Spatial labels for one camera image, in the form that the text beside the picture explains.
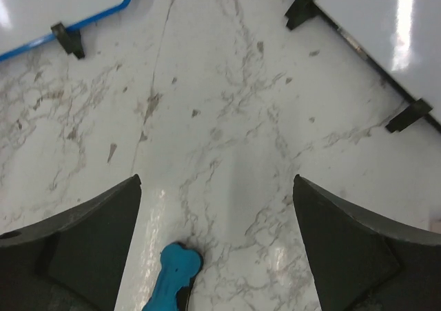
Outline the black large whiteboard foot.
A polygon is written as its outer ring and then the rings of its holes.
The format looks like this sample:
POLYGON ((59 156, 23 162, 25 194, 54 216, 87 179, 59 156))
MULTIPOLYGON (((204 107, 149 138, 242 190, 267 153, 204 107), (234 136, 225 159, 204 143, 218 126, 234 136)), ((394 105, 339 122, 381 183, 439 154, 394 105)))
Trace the black large whiteboard foot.
POLYGON ((430 106, 424 99, 418 99, 409 104, 400 114, 396 115, 385 128, 390 132, 402 132, 417 120, 423 118, 432 111, 430 106))
POLYGON ((294 0, 285 13, 286 27, 294 30, 304 22, 313 19, 318 14, 314 0, 294 0))

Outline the black large whiteboard left foot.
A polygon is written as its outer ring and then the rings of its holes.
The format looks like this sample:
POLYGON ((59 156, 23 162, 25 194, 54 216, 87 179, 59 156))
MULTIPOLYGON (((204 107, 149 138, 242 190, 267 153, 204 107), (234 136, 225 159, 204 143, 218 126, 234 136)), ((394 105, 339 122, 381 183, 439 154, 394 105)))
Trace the black large whiteboard left foot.
POLYGON ((286 27, 294 30, 304 22, 313 19, 318 14, 314 0, 294 0, 285 13, 286 27))

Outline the blue framed small whiteboard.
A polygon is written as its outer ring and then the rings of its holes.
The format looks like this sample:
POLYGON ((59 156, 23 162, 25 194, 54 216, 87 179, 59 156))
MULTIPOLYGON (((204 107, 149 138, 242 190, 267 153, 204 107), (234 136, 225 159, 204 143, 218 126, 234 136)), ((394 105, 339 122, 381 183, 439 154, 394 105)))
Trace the blue framed small whiteboard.
POLYGON ((51 27, 81 30, 126 8, 131 0, 1 0, 1 60, 49 41, 51 27))

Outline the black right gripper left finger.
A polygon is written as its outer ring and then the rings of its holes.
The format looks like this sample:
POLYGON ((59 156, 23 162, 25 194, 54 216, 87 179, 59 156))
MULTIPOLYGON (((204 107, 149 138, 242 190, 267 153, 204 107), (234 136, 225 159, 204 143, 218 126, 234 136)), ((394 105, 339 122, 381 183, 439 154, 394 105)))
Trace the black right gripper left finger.
POLYGON ((141 202, 138 175, 1 234, 2 310, 113 310, 141 202))

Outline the black framed large whiteboard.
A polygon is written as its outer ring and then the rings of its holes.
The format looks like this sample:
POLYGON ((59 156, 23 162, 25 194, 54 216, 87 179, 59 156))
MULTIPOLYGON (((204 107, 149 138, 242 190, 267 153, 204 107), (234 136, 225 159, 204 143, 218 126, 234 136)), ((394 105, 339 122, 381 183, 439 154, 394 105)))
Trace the black framed large whiteboard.
POLYGON ((440 128, 440 0, 314 0, 321 16, 440 128))

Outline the blue whiteboard eraser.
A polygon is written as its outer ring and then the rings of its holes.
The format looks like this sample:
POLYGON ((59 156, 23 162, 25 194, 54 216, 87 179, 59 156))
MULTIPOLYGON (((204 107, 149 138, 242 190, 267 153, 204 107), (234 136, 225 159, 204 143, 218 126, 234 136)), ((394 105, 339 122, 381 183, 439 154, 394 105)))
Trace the blue whiteboard eraser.
POLYGON ((142 311, 187 311, 196 276, 203 268, 203 256, 183 243, 164 247, 161 270, 152 294, 142 311))

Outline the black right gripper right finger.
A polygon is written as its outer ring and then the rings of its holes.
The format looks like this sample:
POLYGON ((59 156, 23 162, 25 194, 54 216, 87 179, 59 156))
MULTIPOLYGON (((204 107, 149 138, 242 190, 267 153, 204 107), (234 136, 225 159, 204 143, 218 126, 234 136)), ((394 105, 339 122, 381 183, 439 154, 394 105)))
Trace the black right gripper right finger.
POLYGON ((296 175, 296 217, 322 310, 439 310, 440 235, 296 175))

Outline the black small whiteboard stand foot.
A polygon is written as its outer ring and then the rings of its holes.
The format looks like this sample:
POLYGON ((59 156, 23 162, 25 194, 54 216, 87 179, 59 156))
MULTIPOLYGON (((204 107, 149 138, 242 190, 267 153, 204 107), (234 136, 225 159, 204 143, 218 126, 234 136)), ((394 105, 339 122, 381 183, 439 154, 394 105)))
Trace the black small whiteboard stand foot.
POLYGON ((67 30, 62 23, 57 23, 51 27, 51 31, 67 54, 73 54, 77 59, 85 58, 79 30, 67 30))

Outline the black large whiteboard right foot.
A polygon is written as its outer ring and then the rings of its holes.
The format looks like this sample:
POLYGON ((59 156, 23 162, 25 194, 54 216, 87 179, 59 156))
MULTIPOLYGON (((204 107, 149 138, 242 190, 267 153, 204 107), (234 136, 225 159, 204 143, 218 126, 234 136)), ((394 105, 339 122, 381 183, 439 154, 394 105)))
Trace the black large whiteboard right foot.
POLYGON ((424 99, 418 99, 409 104, 400 114, 396 115, 385 128, 390 132, 402 132, 417 120, 423 118, 432 111, 430 106, 424 99))

